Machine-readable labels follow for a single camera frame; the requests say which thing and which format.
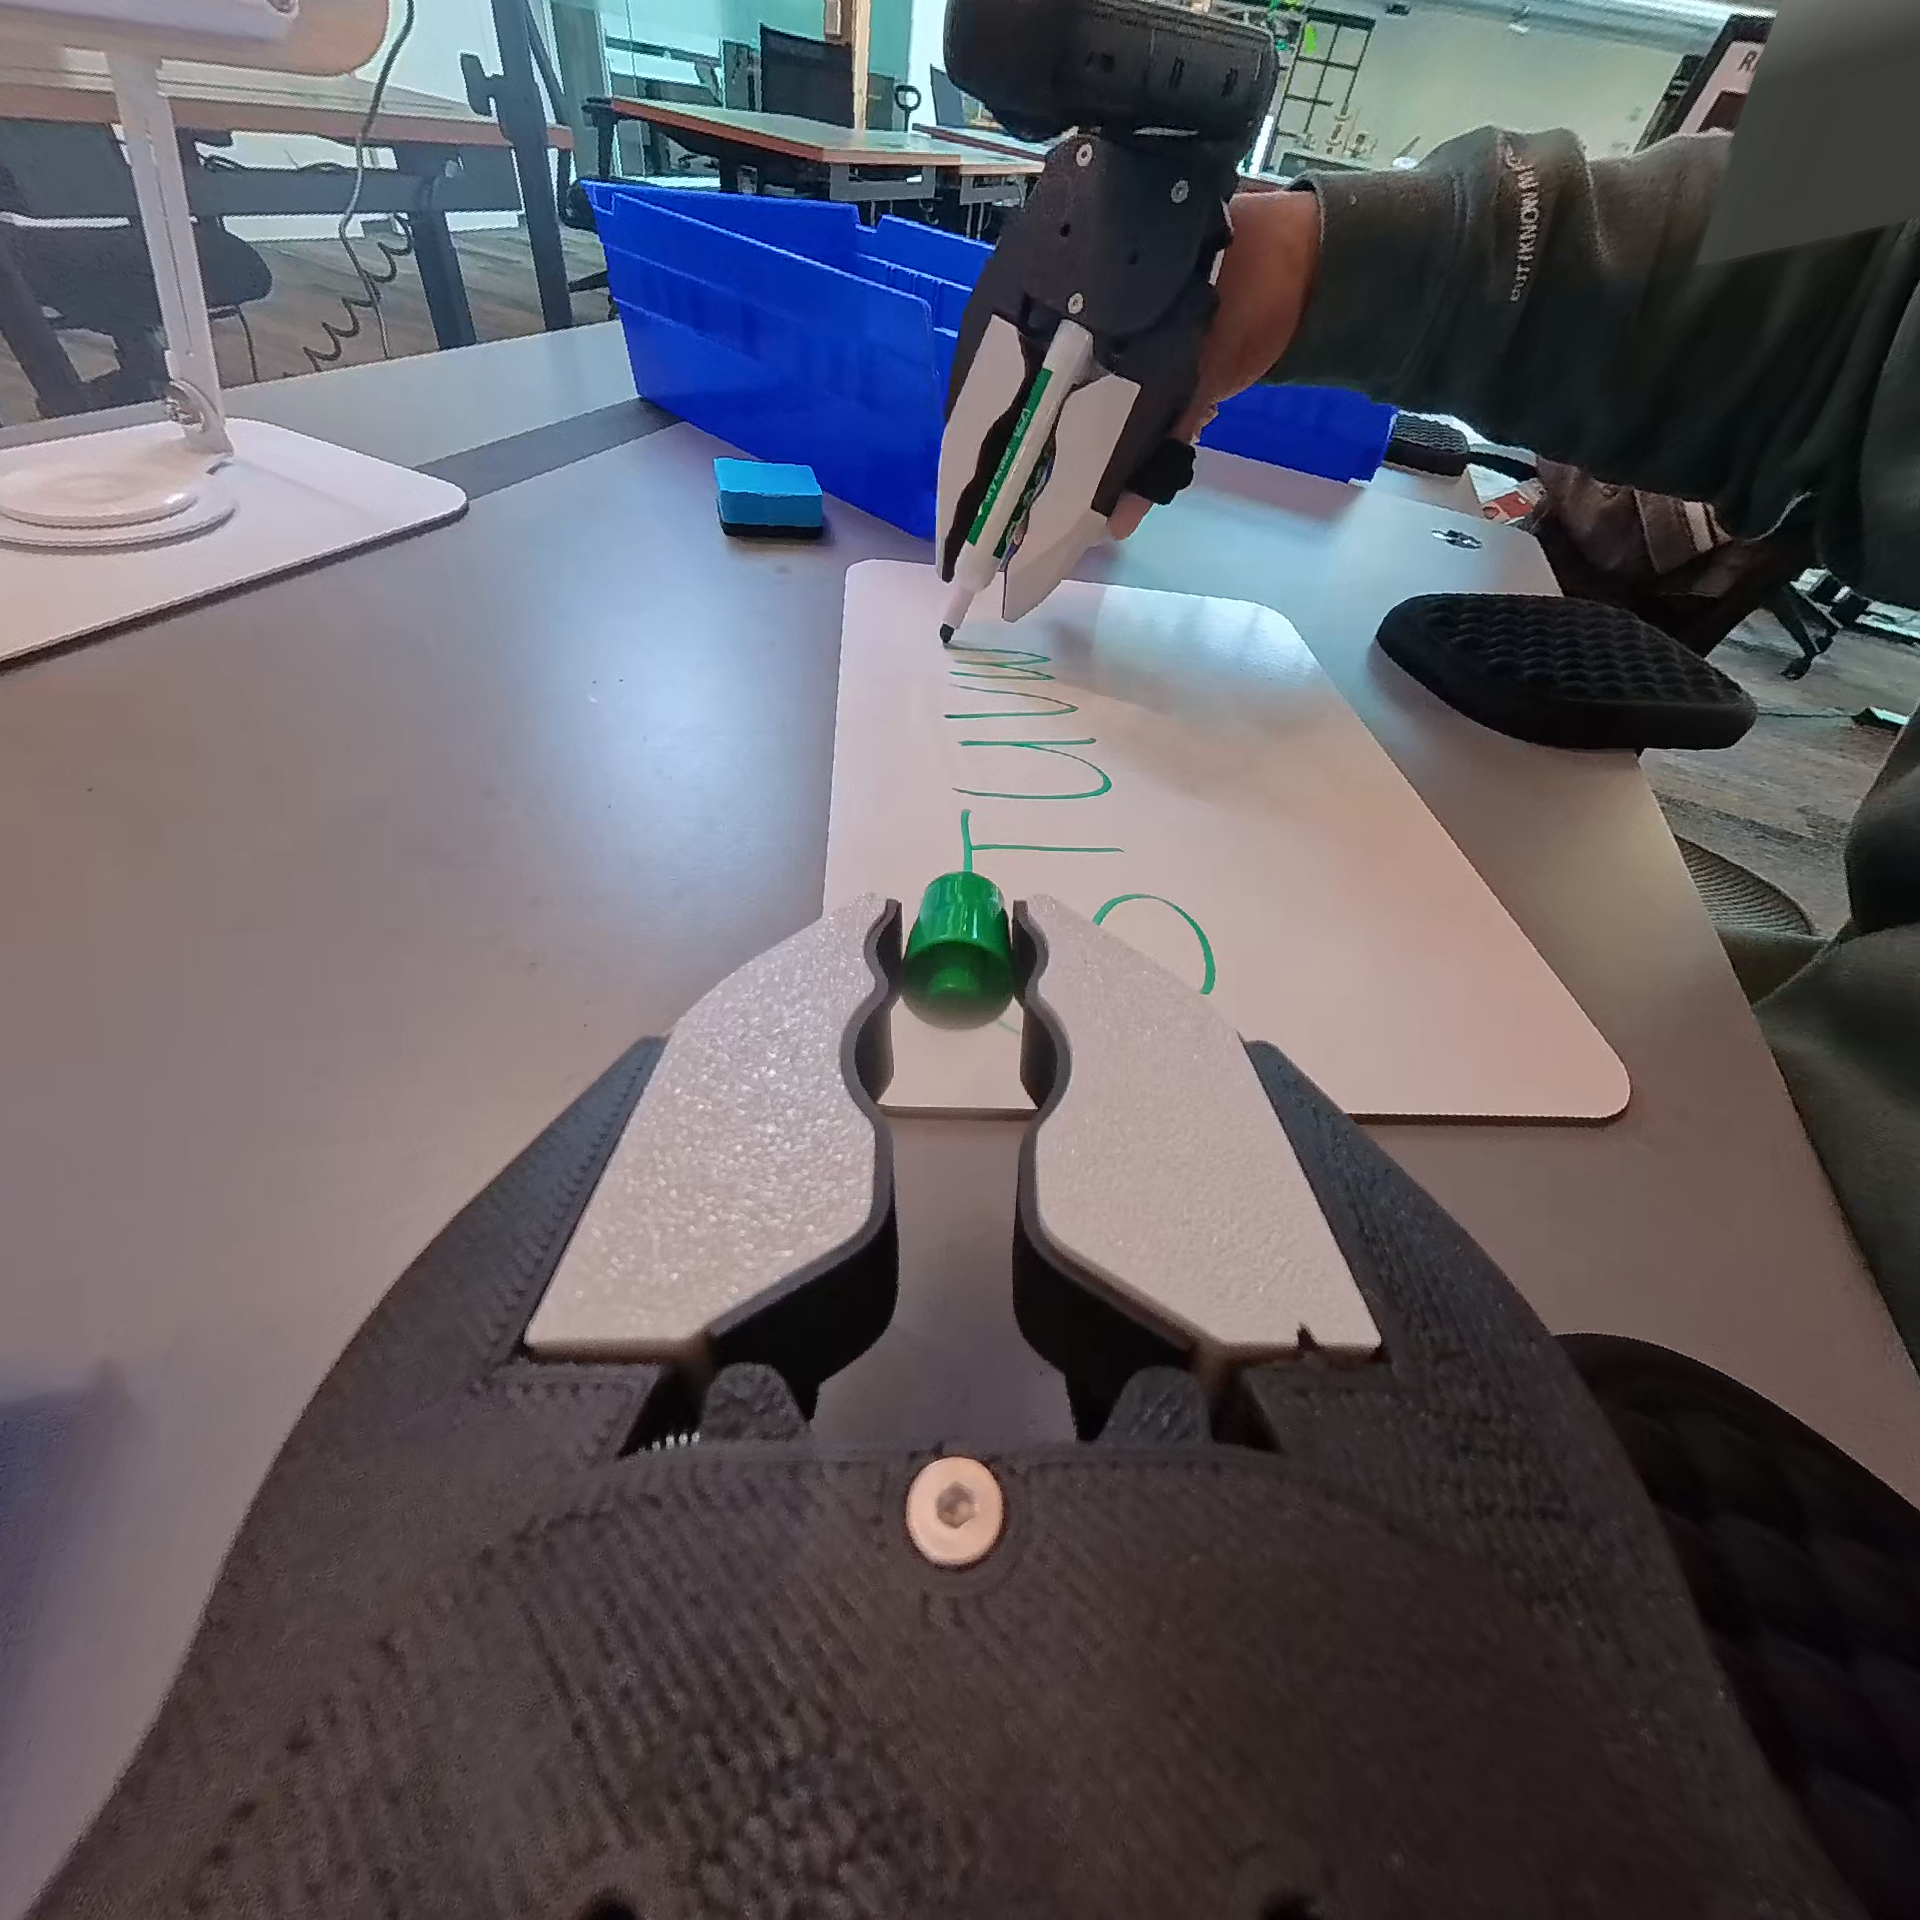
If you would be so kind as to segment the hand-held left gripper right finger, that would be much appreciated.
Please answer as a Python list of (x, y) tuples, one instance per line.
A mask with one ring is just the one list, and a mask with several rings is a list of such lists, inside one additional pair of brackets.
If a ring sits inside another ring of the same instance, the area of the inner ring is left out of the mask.
[(1381, 1361), (1381, 1325), (1234, 1025), (1063, 898), (1017, 898), (1017, 1235), (1200, 1379)]

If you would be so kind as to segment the small blue storage bin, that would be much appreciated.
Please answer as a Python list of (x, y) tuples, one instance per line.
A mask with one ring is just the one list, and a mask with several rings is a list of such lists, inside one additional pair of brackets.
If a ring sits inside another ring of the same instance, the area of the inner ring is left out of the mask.
[(1244, 388), (1204, 423), (1200, 447), (1279, 461), (1330, 482), (1367, 482), (1396, 436), (1396, 404), (1339, 388)]

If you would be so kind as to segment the small black object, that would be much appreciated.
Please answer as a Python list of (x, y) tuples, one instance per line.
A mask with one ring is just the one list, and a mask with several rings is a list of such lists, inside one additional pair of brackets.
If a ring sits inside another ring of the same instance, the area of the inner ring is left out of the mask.
[(1430, 480), (1463, 480), (1468, 467), (1488, 467), (1503, 480), (1538, 480), (1538, 457), (1482, 440), (1453, 419), (1424, 410), (1396, 410), (1389, 440), (1381, 454), (1386, 467), (1430, 475)]

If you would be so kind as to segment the person's green sweatshirt torso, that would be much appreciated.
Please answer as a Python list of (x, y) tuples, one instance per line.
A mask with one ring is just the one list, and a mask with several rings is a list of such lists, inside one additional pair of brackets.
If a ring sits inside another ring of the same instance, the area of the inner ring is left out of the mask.
[(1757, 1004), (1864, 1266), (1920, 1351), (1920, 721), (1843, 843), (1848, 922)]

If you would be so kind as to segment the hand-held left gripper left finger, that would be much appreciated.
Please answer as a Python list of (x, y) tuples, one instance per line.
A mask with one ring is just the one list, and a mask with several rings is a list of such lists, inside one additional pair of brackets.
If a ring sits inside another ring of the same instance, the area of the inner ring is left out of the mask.
[(530, 1313), (537, 1361), (827, 1379), (894, 1303), (881, 1090), (899, 898), (852, 894), (663, 1038)]

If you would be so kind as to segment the blue whiteboard eraser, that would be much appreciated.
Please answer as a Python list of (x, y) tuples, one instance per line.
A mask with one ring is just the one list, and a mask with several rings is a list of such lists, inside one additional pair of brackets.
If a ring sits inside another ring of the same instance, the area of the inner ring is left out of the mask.
[(825, 482), (807, 461), (722, 454), (710, 480), (729, 539), (825, 539)]

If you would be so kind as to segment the white stand with round base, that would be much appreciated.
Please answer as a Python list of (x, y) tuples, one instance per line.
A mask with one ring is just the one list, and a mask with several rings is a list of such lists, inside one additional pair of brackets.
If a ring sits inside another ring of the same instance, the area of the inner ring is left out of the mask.
[(111, 339), (111, 397), (151, 388), (167, 436), (107, 436), (102, 454), (36, 454), (4, 461), (4, 547), (22, 550), (136, 550), (213, 537), (229, 520), (222, 467), (229, 457), (203, 236), (184, 197), (175, 112), (158, 60), (107, 51), (117, 129), (136, 182), (136, 224), (88, 241), (100, 260), (39, 273), (39, 310)]

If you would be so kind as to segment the green marker cap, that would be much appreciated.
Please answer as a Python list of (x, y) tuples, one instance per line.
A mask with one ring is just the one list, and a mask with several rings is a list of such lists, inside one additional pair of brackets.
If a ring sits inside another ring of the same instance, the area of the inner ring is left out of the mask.
[(1014, 1004), (1014, 931), (1000, 883), (979, 871), (926, 881), (899, 945), (899, 998), (930, 1028), (984, 1028)]

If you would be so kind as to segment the black office chair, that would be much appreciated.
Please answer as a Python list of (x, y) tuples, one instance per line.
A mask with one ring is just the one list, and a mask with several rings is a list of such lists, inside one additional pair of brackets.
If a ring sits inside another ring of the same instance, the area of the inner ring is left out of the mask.
[[(10, 252), (50, 330), (88, 330), (111, 342), (111, 369), (88, 378), (91, 404), (154, 402), (167, 389), (167, 320), (146, 232), (136, 221), (59, 224), (4, 217)], [(194, 221), (213, 313), (238, 313), (273, 292), (273, 266), (222, 221)]]

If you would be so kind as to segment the black metal table leg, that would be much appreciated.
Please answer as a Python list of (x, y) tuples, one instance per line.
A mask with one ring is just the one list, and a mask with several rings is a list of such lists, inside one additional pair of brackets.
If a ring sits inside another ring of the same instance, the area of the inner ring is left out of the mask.
[(573, 330), (573, 283), (562, 252), (562, 187), (557, 187), (557, 135), (566, 129), (562, 73), (530, 0), (495, 0), (495, 125), (511, 138), (521, 217), (537, 260), (538, 323)]

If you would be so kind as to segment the wooden desk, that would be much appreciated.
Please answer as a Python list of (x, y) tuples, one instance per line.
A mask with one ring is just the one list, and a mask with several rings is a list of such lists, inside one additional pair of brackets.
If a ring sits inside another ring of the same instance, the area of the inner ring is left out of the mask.
[(599, 129), (599, 182), (615, 182), (619, 129), (640, 125), (672, 150), (710, 157), (728, 197), (793, 192), (865, 210), (979, 217), (1017, 208), (1038, 182), (1038, 152), (994, 152), (959, 138), (841, 129), (804, 112), (696, 106), (652, 96), (585, 96)]

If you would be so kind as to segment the white paper sign board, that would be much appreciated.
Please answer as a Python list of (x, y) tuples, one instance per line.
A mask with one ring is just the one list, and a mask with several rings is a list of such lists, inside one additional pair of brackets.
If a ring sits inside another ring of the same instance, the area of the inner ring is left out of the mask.
[(4, 0), (0, 34), (48, 51), (350, 79), (391, 26), (386, 0)]

